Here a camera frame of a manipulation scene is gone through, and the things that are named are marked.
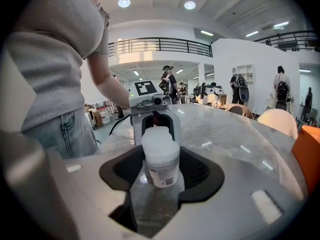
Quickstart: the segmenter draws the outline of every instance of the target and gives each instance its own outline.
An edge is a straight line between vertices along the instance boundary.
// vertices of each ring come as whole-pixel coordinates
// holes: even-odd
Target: wicker chair
[[[240,104],[225,104],[222,105],[220,109],[241,115],[246,118],[254,119],[252,112],[246,106]]]

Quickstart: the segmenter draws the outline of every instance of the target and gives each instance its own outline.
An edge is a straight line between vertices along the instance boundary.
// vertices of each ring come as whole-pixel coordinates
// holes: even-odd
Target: white chair
[[[296,121],[287,111],[278,108],[268,109],[257,120],[259,123],[274,128],[295,140],[298,138]]]

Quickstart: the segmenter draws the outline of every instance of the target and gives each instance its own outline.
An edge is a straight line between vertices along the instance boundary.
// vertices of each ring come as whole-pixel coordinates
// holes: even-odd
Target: person
[[[172,85],[172,93],[169,94],[172,104],[177,104],[177,99],[179,99],[179,91],[178,91],[178,85],[175,76],[172,74],[172,66],[164,66],[163,67],[163,74],[161,79],[166,78],[168,75],[168,79],[170,80],[170,83]]]
[[[240,105],[243,105],[244,102],[240,98],[240,87],[238,86],[236,79],[237,77],[234,75],[230,80],[230,86],[233,91],[232,103],[237,104],[239,102]]]
[[[274,79],[273,79],[273,88],[276,90],[277,87],[278,87],[278,84],[280,82],[284,82],[286,83],[286,85],[288,86],[289,88],[289,91],[291,89],[291,85],[290,85],[290,79],[289,77],[287,77],[287,75],[285,75],[285,70],[284,68],[280,65],[278,66],[278,74],[276,74],[274,76]]]
[[[180,83],[180,94],[182,96],[185,96],[186,93],[187,93],[186,87],[184,86],[184,83],[181,82]],[[181,104],[186,104],[186,98],[185,97],[181,97],[180,100],[181,100]]]
[[[311,112],[312,98],[313,98],[312,89],[311,89],[311,87],[309,87],[308,88],[308,92],[307,92],[307,94],[305,96],[304,108],[303,108],[302,116],[301,116],[302,120],[305,120],[306,119],[306,114]]]
[[[113,77],[115,78],[115,80],[117,80],[119,82],[119,77],[117,77],[115,74],[113,75]],[[116,109],[118,110],[118,117],[116,119],[122,119],[125,117],[124,115],[124,111],[122,110],[122,107],[119,105],[115,105]]]
[[[21,131],[63,159],[98,148],[81,93],[84,59],[97,89],[129,108],[129,92],[108,66],[108,22],[98,0],[31,0],[7,37],[9,55],[36,93]]]

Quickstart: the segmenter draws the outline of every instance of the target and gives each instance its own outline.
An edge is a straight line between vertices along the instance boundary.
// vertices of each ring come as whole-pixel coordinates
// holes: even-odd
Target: ceiling
[[[121,75],[129,81],[138,81],[139,78],[143,80],[156,80],[163,74],[163,67],[169,65],[173,67],[173,74],[176,79],[193,79],[198,77],[198,64],[194,62],[186,61],[170,61],[170,60],[154,60],[154,61],[142,61],[128,64],[118,64],[111,67],[111,70],[117,75]],[[214,66],[205,64],[204,73],[214,73]]]
[[[109,12],[130,10],[134,6],[186,10],[185,2],[193,1],[196,3],[194,13],[209,17],[239,37],[246,39],[245,35],[259,31],[258,34],[248,37],[248,40],[303,30],[305,26],[304,15],[293,0],[130,0],[131,5],[128,8],[120,8],[118,1],[100,0],[100,3]],[[289,21],[289,25],[283,30],[261,29],[267,25],[273,26],[286,21]]]

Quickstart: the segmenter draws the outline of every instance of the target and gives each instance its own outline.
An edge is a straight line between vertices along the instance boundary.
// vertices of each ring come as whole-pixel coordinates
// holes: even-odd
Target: black railing
[[[210,45],[177,38],[143,37],[109,43],[109,56],[158,51],[213,56]]]
[[[271,35],[255,40],[255,42],[266,44],[282,51],[316,51],[320,52],[320,42],[315,31],[295,31]]]

